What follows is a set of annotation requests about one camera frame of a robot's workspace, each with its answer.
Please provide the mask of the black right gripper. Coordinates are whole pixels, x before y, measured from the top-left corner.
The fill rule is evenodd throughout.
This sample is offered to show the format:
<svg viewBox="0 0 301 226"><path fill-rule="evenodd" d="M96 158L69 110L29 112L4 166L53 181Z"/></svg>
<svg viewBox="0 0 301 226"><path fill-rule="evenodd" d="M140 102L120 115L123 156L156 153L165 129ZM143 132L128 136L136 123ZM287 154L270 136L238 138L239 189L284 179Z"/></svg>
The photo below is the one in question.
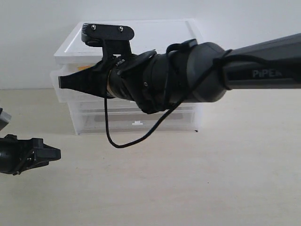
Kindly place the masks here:
<svg viewBox="0 0 301 226"><path fill-rule="evenodd" d="M76 73L59 76L60 89L70 89L102 98L122 98L122 79L117 67L120 57L111 56L95 64L91 71L85 69Z"/></svg>

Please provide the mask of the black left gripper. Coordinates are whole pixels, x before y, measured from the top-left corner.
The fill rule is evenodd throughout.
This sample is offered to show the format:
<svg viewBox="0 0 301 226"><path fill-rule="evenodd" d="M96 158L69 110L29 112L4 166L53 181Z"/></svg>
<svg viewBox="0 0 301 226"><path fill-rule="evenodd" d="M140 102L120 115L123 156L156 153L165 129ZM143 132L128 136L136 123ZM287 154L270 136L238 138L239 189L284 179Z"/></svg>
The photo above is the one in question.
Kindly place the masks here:
<svg viewBox="0 0 301 226"><path fill-rule="evenodd" d="M44 145L43 139L19 140L8 134L0 139L0 172L20 175L22 172L49 165L61 159L61 150Z"/></svg>

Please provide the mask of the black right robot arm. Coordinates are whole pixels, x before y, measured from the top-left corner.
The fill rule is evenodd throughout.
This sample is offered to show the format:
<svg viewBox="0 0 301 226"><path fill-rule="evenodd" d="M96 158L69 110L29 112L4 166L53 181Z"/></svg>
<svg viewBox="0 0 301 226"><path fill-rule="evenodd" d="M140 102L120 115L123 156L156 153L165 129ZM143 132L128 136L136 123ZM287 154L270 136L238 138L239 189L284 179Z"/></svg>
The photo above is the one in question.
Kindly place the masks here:
<svg viewBox="0 0 301 226"><path fill-rule="evenodd" d="M147 114L180 103L212 103L232 89L299 89L301 36L224 50L196 40L136 55L108 54L92 67L60 76L61 89L134 101Z"/></svg>

